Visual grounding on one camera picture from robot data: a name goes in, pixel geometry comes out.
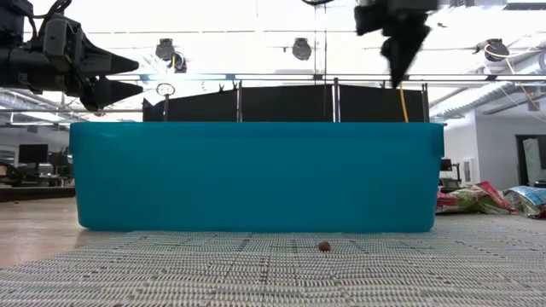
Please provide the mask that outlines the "black red hanging device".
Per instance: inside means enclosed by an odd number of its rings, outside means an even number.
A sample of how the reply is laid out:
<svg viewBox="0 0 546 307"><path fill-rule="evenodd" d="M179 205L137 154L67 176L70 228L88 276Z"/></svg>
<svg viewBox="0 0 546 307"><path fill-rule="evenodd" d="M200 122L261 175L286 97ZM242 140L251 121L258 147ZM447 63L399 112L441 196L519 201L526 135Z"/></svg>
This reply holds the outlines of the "black red hanging device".
<svg viewBox="0 0 546 307"><path fill-rule="evenodd" d="M175 52L171 58L171 68L174 73L186 73L187 72L187 63L185 57Z"/></svg>

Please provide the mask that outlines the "red green Chewy granola bar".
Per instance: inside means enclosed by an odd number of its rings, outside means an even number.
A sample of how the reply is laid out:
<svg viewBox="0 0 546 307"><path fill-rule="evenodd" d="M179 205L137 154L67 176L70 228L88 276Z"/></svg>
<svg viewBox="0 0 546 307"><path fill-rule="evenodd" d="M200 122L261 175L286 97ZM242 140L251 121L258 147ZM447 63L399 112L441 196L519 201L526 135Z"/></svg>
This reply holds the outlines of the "red green Chewy granola bar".
<svg viewBox="0 0 546 307"><path fill-rule="evenodd" d="M437 193L436 214L484 213L508 215L515 209L487 181L449 193Z"/></svg>

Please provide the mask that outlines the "black computer monitor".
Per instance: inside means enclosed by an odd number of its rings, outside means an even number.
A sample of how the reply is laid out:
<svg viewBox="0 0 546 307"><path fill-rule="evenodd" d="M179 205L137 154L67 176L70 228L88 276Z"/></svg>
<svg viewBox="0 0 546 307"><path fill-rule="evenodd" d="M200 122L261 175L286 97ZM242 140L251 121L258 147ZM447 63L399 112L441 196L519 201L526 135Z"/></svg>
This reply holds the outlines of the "black computer monitor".
<svg viewBox="0 0 546 307"><path fill-rule="evenodd" d="M47 163L49 157L48 144L21 144L19 146L18 162L22 164Z"/></svg>

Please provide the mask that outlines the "thin black vertical rod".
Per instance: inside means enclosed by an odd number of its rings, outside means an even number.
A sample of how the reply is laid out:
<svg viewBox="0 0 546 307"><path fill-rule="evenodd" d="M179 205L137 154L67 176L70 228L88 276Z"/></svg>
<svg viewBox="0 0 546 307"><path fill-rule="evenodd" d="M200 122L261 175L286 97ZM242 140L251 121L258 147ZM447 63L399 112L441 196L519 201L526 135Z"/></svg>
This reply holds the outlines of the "thin black vertical rod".
<svg viewBox="0 0 546 307"><path fill-rule="evenodd" d="M326 121L327 115L327 73L328 73L328 25L327 25L327 4L323 5L323 62L322 62L322 79L323 79L323 91L322 91L322 121Z"/></svg>

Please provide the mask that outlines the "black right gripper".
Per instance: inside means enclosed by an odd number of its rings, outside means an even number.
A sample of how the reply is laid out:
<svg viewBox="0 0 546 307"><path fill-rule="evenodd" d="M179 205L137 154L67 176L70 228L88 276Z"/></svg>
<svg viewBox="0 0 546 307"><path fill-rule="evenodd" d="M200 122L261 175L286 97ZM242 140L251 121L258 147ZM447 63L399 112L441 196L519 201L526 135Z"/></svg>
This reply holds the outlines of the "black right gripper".
<svg viewBox="0 0 546 307"><path fill-rule="evenodd" d="M385 36L391 36L400 28L423 26L427 13L437 8L438 0L358 0L353 10L356 33L362 36L382 30ZM395 38L389 37L382 44L380 53L389 62L393 88L397 88L404 79L429 33L429 28L416 28L405 34L401 46L401 69Z"/></svg>

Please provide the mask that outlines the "teal plastic bin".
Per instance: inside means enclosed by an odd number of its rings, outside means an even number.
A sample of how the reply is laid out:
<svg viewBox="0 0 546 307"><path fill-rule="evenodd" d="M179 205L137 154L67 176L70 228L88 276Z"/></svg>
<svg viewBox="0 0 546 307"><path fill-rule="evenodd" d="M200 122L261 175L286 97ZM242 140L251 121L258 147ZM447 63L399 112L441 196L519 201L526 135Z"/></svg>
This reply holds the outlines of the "teal plastic bin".
<svg viewBox="0 0 546 307"><path fill-rule="evenodd" d="M432 123L77 123L79 223L94 230L427 232Z"/></svg>

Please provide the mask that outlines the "blue chocolate chip granola bar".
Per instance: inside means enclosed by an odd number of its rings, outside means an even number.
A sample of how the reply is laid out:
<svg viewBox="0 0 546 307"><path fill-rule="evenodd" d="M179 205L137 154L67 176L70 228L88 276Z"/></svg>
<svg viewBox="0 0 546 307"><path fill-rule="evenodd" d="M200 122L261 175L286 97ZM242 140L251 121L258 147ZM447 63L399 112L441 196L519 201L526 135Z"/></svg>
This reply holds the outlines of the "blue chocolate chip granola bar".
<svg viewBox="0 0 546 307"><path fill-rule="evenodd" d="M517 186L503 192L510 206L529 218L546 219L546 188Z"/></svg>

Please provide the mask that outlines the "black table edge rail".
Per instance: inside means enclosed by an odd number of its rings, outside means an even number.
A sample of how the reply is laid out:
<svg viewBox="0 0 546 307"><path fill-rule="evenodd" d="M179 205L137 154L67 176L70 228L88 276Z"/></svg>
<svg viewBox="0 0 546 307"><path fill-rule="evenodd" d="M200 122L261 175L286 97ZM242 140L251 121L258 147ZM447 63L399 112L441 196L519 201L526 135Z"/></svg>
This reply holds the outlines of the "black table edge rail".
<svg viewBox="0 0 546 307"><path fill-rule="evenodd" d="M74 187L0 188L0 202L72 198Z"/></svg>

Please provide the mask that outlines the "white wall box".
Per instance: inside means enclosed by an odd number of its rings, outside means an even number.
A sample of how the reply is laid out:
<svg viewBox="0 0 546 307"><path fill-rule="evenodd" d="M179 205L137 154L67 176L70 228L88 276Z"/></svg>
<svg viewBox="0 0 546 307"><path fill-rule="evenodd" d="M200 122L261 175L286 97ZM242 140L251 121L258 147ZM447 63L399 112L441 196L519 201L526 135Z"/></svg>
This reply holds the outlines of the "white wall box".
<svg viewBox="0 0 546 307"><path fill-rule="evenodd" d="M464 158L461 162L462 165L462 182L465 185L474 184L474 158Z"/></svg>

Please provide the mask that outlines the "horizontal metal frame rail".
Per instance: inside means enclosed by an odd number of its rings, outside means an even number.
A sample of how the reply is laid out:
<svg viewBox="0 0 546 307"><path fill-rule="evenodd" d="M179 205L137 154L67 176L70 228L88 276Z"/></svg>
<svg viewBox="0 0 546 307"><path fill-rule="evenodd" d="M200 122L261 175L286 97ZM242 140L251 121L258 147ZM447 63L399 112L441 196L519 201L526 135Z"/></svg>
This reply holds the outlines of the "horizontal metal frame rail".
<svg viewBox="0 0 546 307"><path fill-rule="evenodd" d="M201 81L201 80L270 80L270 81L390 81L388 74L260 74L260 73L174 73L174 74L118 74L108 76L117 81ZM410 82L494 82L494 81L546 81L546 74L412 74L403 81Z"/></svg>

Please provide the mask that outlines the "black backdrop curtain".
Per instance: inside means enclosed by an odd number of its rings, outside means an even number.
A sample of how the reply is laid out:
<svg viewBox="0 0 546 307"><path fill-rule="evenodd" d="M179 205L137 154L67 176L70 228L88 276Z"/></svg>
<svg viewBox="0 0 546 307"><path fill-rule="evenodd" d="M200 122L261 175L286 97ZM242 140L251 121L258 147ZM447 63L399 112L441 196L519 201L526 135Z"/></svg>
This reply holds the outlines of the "black backdrop curtain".
<svg viewBox="0 0 546 307"><path fill-rule="evenodd" d="M235 122L236 91L171 98L168 121ZM242 88L244 122L332 122L332 85L322 121L323 85ZM145 105L144 122L163 121L164 102ZM342 122L423 122L421 91L340 85Z"/></svg>

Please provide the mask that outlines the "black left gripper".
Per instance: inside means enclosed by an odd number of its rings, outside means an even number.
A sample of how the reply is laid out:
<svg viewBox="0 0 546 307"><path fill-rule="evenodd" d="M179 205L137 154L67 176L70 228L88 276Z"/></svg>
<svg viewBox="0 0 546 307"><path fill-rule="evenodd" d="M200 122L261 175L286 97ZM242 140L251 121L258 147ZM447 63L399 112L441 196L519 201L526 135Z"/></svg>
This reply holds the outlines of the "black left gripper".
<svg viewBox="0 0 546 307"><path fill-rule="evenodd" d="M91 111L99 111L117 101L143 93L143 87L110 80L107 75L133 72L137 61L95 46L87 37L73 55L50 57L43 52L42 31L25 43L25 51L45 59L43 76L37 88L59 90L76 96Z"/></svg>

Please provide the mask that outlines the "grey mesh table mat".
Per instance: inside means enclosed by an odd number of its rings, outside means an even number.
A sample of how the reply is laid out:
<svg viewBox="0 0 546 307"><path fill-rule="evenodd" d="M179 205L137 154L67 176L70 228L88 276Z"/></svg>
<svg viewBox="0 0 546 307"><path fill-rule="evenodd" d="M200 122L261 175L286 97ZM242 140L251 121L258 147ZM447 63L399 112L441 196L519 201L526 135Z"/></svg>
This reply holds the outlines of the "grey mesh table mat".
<svg viewBox="0 0 546 307"><path fill-rule="evenodd" d="M0 270L0 307L546 307L546 220L450 215L413 234L132 232Z"/></svg>

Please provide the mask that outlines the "dark door frame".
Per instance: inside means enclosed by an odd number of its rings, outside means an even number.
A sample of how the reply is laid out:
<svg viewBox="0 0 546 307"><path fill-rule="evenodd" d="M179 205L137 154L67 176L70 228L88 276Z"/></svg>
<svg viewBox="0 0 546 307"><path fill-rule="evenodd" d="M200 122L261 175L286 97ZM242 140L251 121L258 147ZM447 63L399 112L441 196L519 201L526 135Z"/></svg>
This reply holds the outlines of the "dark door frame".
<svg viewBox="0 0 546 307"><path fill-rule="evenodd" d="M519 184L546 188L546 135L516 135Z"/></svg>

